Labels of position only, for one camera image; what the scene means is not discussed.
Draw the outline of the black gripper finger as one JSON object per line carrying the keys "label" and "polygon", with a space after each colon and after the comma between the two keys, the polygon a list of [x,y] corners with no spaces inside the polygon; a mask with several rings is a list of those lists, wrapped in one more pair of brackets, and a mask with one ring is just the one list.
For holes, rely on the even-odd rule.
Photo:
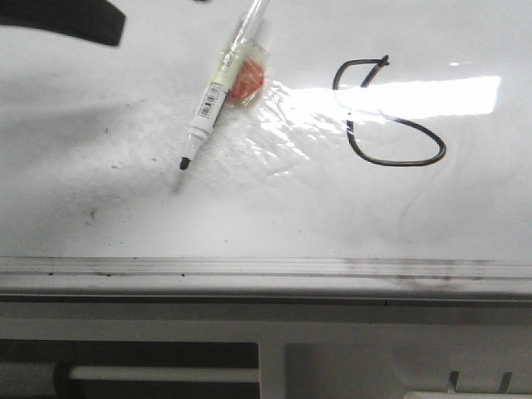
{"label": "black gripper finger", "polygon": [[126,15],[105,0],[4,0],[1,2],[1,24],[117,46],[124,31]]}

